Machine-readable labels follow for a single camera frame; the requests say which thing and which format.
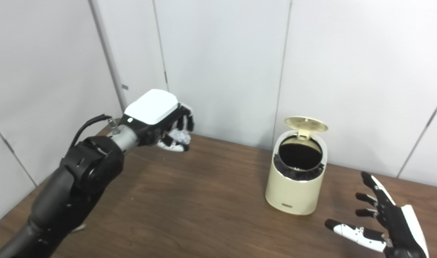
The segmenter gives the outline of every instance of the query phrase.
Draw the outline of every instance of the robotic arm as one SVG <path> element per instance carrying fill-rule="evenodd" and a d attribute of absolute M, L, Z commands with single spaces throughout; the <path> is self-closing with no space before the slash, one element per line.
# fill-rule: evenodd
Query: robotic arm
<path fill-rule="evenodd" d="M 356 193 L 356 198 L 371 204 L 375 209 L 358 209 L 356 215 L 377 219 L 388 230 L 389 238 L 385 238 L 382 232 L 343 224 L 333 219 L 327 219 L 325 226 L 359 245 L 384 253 L 387 258 L 428 258 L 425 238 L 412 206 L 398 207 L 374 176 L 366 172 L 362 172 L 361 176 L 363 183 L 373 190 L 376 198 L 363 193 Z"/>
<path fill-rule="evenodd" d="M 76 144 L 87 125 L 104 119 L 112 128 L 110 134 Z M 187 151 L 193 127 L 191 109 L 163 90 L 150 90 L 130 104 L 120 124 L 103 115 L 88 121 L 35 199 L 26 224 L 0 249 L 0 258 L 51 257 L 122 172 L 125 154 L 142 145 Z"/>

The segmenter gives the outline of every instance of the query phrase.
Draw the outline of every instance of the wooden table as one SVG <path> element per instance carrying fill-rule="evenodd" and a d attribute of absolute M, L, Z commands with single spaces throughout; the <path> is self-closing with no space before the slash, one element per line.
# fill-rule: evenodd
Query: wooden table
<path fill-rule="evenodd" d="M 194 135 L 185 153 L 141 147 L 125 160 L 86 220 L 57 258 L 383 258 L 327 230 L 332 218 L 377 230 L 355 209 L 371 193 L 358 171 L 328 165 L 317 210 L 294 216 L 271 207 L 264 192 L 271 153 Z M 437 188 L 377 176 L 397 204 L 412 204 L 432 258 L 437 257 Z M 0 221 L 0 247 L 25 222 L 34 190 Z"/>

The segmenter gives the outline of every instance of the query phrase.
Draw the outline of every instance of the trash can lid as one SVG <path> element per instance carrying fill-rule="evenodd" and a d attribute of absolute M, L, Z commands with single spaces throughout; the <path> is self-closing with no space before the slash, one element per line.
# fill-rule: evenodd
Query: trash can lid
<path fill-rule="evenodd" d="M 286 118 L 284 122 L 293 129 L 309 131 L 312 133 L 321 133 L 328 130 L 328 126 L 322 123 L 322 121 L 307 116 L 292 116 Z"/>

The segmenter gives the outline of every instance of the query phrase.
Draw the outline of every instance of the trash can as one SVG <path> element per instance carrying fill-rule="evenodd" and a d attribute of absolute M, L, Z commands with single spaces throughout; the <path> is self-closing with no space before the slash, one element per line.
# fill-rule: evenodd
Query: trash can
<path fill-rule="evenodd" d="M 283 212 L 308 215 L 317 207 L 327 165 L 327 146 L 313 133 L 328 127 L 305 116 L 287 118 L 285 124 L 294 130 L 283 133 L 274 145 L 266 200 Z"/>

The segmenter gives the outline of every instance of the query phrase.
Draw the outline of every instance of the black cable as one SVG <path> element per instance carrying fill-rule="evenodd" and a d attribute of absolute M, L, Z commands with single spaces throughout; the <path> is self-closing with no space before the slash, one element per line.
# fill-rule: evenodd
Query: black cable
<path fill-rule="evenodd" d="M 77 133 L 76 133 L 74 139 L 72 140 L 72 143 L 71 143 L 69 149 L 71 149 L 72 147 L 74 147 L 74 146 L 76 145 L 76 143 L 77 143 L 77 141 L 78 141 L 78 138 L 80 137 L 80 135 L 82 134 L 82 132 L 83 132 L 83 131 L 88 127 L 88 126 L 91 126 L 91 124 L 95 124 L 95 123 L 97 123 L 97 122 L 104 121 L 104 120 L 111 119 L 111 118 L 112 118 L 111 116 L 107 116 L 107 115 L 105 115 L 105 114 L 102 114 L 102 115 L 96 116 L 95 118 L 92 118 L 92 119 L 86 121 L 86 123 L 83 124 L 83 126 L 81 126 L 80 129 L 77 131 Z"/>

